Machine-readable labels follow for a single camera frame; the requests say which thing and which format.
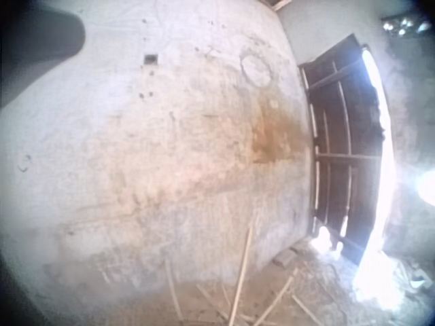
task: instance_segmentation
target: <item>wooden beam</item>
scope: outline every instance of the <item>wooden beam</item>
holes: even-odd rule
[[[292,2],[292,0],[281,0],[280,2],[278,2],[276,5],[274,5],[272,8],[273,10],[275,10],[276,12],[278,10],[280,10],[283,6],[288,5],[290,2]]]
[[[366,163],[379,163],[381,161],[380,156],[368,156],[368,155],[349,155],[349,154],[331,154],[331,153],[317,153],[315,159],[323,163],[335,163],[335,164],[366,164]]]
[[[315,82],[313,85],[310,85],[308,88],[308,92],[312,93],[313,91],[318,90],[319,88],[337,82],[338,80],[348,75],[351,75],[352,73],[357,71],[358,68],[360,68],[362,65],[364,65],[362,60],[357,60],[354,63],[351,63],[350,65],[338,70],[337,72]]]

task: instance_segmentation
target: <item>debris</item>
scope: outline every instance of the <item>debris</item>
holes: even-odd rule
[[[240,272],[239,272],[239,280],[237,281],[236,293],[234,294],[234,300],[232,301],[228,326],[232,326],[236,318],[237,306],[239,305],[239,299],[240,299],[240,292],[242,290],[243,280],[245,279],[245,274],[246,274],[247,258],[248,258],[249,248],[251,246],[251,240],[252,240],[252,229],[253,227],[250,226],[246,234],[245,250],[243,251],[243,257],[242,257]]]
[[[247,316],[246,314],[240,314],[240,317],[242,319],[244,319],[245,321],[247,321],[248,323],[253,323],[254,321],[256,321],[256,319],[254,317]],[[263,321],[263,325],[266,325],[266,326],[276,326],[278,324],[273,322],[273,321]]]
[[[282,268],[287,268],[290,262],[298,255],[290,248],[282,250],[278,255],[273,258],[273,263]]]
[[[222,286],[222,292],[224,292],[225,301],[228,304],[228,309],[231,309],[231,303],[230,303],[230,299],[228,299],[228,294],[226,294],[225,284],[221,283],[221,286]]]
[[[207,300],[207,302],[209,303],[209,305],[214,308],[217,313],[225,320],[228,320],[228,314],[226,312],[224,312],[219,306],[218,304],[216,304],[213,301],[213,298],[207,293],[207,291],[205,291],[205,289],[200,286],[199,284],[196,285],[196,287],[198,288],[198,290],[201,292],[201,294],[204,296],[204,298]],[[236,325],[238,326],[249,326],[243,319],[240,319],[239,317],[236,318]]]
[[[296,297],[295,295],[292,295],[293,300],[302,308],[302,310],[305,311],[307,315],[310,316],[311,319],[318,325],[318,326],[324,326],[324,324],[321,323],[319,319]]]
[[[418,289],[421,286],[425,289],[429,289],[434,284],[430,277],[421,268],[413,272],[413,277],[409,283],[414,289]]]
[[[293,276],[296,276],[297,274],[298,274],[298,269],[295,269],[293,274],[290,275],[289,278],[287,279],[287,282],[285,282],[283,288],[280,290],[280,292],[278,293],[277,297],[273,300],[272,304],[257,319],[257,321],[254,323],[254,326],[260,325],[266,319],[266,317],[271,313],[273,308],[277,305],[279,300],[282,298],[284,293],[287,291],[287,289],[290,286],[290,284],[292,284],[292,282],[293,282]]]
[[[164,261],[164,266],[166,268],[166,276],[168,278],[169,289],[171,290],[171,297],[174,303],[175,311],[177,312],[178,320],[180,321],[180,323],[183,323],[183,314],[181,313],[181,308],[179,307],[178,304],[177,294],[175,294],[174,281],[172,279],[172,273],[171,273],[171,265],[168,259]]]
[[[308,270],[309,274],[314,274],[310,267],[308,266],[308,264],[305,261],[302,261],[302,263],[304,264],[305,268]],[[337,305],[338,309],[341,311],[341,313],[343,314],[343,316],[345,317],[345,325],[347,325],[347,321],[348,321],[348,317],[347,317],[347,313],[343,310],[343,308],[341,307],[341,305],[337,302],[337,300],[335,300],[334,296],[331,294],[331,292],[328,291],[328,289],[326,288],[325,285],[323,285],[322,282],[319,281],[318,278],[316,278],[316,282],[317,284],[326,292],[326,294],[328,294],[328,296],[331,298],[331,300]]]

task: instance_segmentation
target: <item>sunlight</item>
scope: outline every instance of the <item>sunlight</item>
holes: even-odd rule
[[[435,206],[435,170],[426,172],[417,183],[421,199]]]
[[[384,129],[384,142],[381,158],[381,177],[379,180],[379,197],[376,209],[375,226],[370,235],[367,248],[361,260],[360,268],[353,286],[358,290],[359,300],[376,299],[383,309],[399,308],[403,293],[396,287],[393,273],[396,262],[382,251],[383,232],[390,213],[396,186],[396,168],[394,164],[393,143],[387,99],[382,87],[381,76],[372,54],[367,49],[362,52],[368,75],[376,88],[379,101],[379,121]]]
[[[314,238],[310,245],[319,253],[327,253],[332,246],[331,235],[326,226],[322,226],[319,229],[319,236]]]

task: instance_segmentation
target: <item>rock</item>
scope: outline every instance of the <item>rock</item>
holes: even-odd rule
[[[298,255],[290,248],[282,250],[278,255],[273,258],[273,263],[282,268],[287,268],[290,262]]]

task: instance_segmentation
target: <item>small square hole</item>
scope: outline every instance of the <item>small square hole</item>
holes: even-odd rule
[[[157,65],[158,55],[157,54],[146,54],[143,59],[145,65]]]

